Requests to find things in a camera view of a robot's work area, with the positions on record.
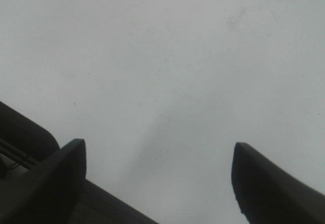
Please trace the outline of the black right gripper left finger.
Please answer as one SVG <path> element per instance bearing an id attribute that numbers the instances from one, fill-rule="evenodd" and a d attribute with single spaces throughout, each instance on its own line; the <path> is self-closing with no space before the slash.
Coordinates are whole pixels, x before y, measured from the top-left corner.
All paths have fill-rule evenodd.
<path id="1" fill-rule="evenodd" d="M 73 139 L 29 171 L 1 182 L 1 223 L 68 223 L 85 175 L 85 141 Z"/>

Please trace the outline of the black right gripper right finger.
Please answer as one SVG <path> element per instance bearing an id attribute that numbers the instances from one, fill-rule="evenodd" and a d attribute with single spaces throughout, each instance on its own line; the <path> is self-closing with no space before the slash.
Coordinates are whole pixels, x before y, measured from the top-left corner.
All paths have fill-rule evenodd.
<path id="1" fill-rule="evenodd" d="M 231 182 L 249 223 L 324 223 L 324 195 L 247 143 L 235 144 Z"/>

